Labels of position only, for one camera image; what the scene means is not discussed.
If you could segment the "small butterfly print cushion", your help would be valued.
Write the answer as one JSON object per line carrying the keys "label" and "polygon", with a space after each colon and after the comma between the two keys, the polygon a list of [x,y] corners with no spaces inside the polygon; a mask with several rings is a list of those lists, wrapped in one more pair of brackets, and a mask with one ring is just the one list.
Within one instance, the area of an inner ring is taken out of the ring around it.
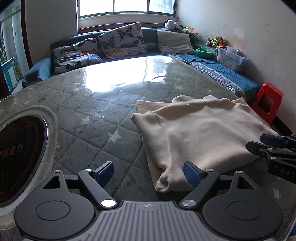
{"label": "small butterfly print cushion", "polygon": [[55,74],[103,62],[98,55],[95,38],[88,38],[72,45],[55,48],[52,50],[52,57]]}

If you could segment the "clear plastic storage box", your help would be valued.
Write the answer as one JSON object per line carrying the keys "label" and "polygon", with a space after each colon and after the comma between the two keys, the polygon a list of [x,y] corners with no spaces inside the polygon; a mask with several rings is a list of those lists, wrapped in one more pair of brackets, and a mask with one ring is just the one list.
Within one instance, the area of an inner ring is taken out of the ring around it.
{"label": "clear plastic storage box", "polygon": [[235,72],[243,72],[249,59],[218,47],[217,62]]}

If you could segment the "colourful plush toys pile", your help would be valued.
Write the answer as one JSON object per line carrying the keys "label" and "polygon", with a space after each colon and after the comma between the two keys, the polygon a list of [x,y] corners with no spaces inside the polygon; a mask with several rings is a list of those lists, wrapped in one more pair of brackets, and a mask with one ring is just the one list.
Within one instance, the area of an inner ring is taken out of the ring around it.
{"label": "colourful plush toys pile", "polygon": [[213,48],[226,48],[226,39],[223,37],[207,38],[206,45]]}

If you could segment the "cream knit garment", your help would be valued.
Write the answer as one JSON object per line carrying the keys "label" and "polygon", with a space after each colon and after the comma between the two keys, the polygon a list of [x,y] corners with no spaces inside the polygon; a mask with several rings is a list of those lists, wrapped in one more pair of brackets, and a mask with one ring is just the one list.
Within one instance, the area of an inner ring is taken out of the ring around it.
{"label": "cream knit garment", "polygon": [[263,133],[276,135],[243,98],[180,95],[170,103],[138,100],[135,108],[131,119],[160,193],[192,189],[183,172],[186,161],[226,173],[254,161],[246,149],[249,141],[258,142]]}

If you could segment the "white plush toy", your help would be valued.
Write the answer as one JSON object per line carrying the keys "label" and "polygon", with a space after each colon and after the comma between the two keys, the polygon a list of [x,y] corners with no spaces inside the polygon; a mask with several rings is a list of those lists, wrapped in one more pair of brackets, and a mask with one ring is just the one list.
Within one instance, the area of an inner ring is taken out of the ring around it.
{"label": "white plush toy", "polygon": [[177,31],[182,31],[184,27],[180,25],[178,21],[174,22],[172,20],[166,20],[164,22],[165,28],[167,30],[177,30]]}

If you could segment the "green plastic bowl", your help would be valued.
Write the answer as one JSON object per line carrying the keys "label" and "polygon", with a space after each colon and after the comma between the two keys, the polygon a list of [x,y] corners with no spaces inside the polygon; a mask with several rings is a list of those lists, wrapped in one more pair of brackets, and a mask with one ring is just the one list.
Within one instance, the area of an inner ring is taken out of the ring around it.
{"label": "green plastic bowl", "polygon": [[213,53],[210,50],[202,48],[195,49],[195,53],[200,58],[211,58],[213,56]]}

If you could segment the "window with green frame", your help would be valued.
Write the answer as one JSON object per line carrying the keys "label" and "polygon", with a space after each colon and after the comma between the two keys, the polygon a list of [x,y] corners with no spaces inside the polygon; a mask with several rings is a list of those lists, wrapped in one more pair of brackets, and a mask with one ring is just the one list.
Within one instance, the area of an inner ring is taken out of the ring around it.
{"label": "window with green frame", "polygon": [[78,18],[91,16],[146,13],[173,16],[177,2],[174,0],[80,0],[77,2]]}

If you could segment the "large butterfly print cushion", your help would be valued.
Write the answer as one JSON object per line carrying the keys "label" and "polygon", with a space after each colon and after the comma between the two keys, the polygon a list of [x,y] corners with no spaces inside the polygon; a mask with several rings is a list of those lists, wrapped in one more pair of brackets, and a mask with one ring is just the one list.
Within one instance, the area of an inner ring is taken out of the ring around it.
{"label": "large butterfly print cushion", "polygon": [[98,40],[109,60],[147,53],[139,22],[103,33],[98,36]]}

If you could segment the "grey plain cushion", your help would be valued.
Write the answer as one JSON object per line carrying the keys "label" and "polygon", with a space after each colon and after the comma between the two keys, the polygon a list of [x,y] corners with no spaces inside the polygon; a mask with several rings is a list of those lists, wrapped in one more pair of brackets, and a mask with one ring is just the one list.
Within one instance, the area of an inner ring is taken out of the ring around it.
{"label": "grey plain cushion", "polygon": [[190,36],[186,33],[157,30],[158,48],[163,54],[194,54]]}

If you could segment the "light blue cabinet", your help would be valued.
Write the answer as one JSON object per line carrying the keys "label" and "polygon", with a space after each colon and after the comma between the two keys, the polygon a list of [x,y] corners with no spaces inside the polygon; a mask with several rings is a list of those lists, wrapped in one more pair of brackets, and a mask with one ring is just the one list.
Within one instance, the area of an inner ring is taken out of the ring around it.
{"label": "light blue cabinet", "polygon": [[15,69],[15,58],[12,57],[11,59],[2,63],[1,68],[4,74],[6,84],[8,86],[8,89],[9,91],[12,91],[16,87],[19,81],[19,78],[16,74],[16,69]]}

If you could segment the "red plastic stool far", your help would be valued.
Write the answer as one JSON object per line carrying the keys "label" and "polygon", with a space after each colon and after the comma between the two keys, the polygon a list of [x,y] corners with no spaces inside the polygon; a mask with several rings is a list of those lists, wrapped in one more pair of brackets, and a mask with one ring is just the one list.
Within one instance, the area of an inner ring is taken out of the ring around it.
{"label": "red plastic stool far", "polygon": [[272,124],[284,94],[273,86],[271,83],[264,83],[255,99],[251,108],[269,125]]}

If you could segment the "blue corner sofa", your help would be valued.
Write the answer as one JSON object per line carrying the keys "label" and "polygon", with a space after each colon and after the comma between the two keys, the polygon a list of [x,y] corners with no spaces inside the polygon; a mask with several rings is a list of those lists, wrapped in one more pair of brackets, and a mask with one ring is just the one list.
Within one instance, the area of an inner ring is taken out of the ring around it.
{"label": "blue corner sofa", "polygon": [[[212,78],[219,84],[223,85],[230,92],[234,93],[238,97],[245,97],[245,100],[251,101],[254,96],[259,92],[261,85],[253,80],[248,75],[242,72],[235,72],[226,66],[218,63],[218,57],[222,55],[218,55],[218,50],[214,50],[206,46],[206,44],[200,41],[197,37],[193,37],[189,32],[185,32],[189,35],[191,43],[194,47],[200,50],[207,50],[212,53],[211,57],[200,57],[197,54],[165,54],[161,53],[158,48],[158,36],[157,30],[164,30],[158,28],[144,28],[142,30],[142,34],[144,37],[144,43],[147,48],[147,53],[142,54],[142,56],[154,56],[154,55],[168,55],[174,59],[180,60],[208,77]],[[58,42],[52,43],[50,45],[50,50],[53,52],[55,48],[63,47],[66,45],[74,45],[74,43],[82,41],[88,38],[99,37],[99,35],[107,32],[107,30],[103,31],[95,31],[83,33],[80,35],[76,35],[74,37],[70,37],[65,40],[60,40]],[[53,57],[45,57],[37,61],[33,67],[25,74],[22,87],[26,88],[34,83],[39,81],[46,80],[56,74],[54,74],[55,61]]]}

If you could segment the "grey star quilted table cover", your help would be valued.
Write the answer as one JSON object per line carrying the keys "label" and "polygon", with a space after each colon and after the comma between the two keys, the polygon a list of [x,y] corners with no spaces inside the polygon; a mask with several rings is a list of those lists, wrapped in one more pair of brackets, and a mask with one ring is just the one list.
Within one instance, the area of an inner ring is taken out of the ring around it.
{"label": "grey star quilted table cover", "polygon": [[[85,230],[65,240],[227,240],[210,233],[196,211],[179,207],[193,187],[166,193],[155,190],[142,135],[131,119],[138,100],[170,103],[180,95],[245,100],[190,65],[164,55],[72,70],[3,99],[1,128],[21,116],[38,115],[48,126],[48,140],[27,188],[13,203],[1,207],[1,240],[33,240],[21,236],[16,208],[54,171],[74,176],[107,161],[113,163],[114,173],[104,190],[118,206],[96,211]],[[253,162],[220,174],[243,171],[280,206],[282,224],[267,240],[295,240],[295,178],[268,173],[266,159],[252,156]]]}

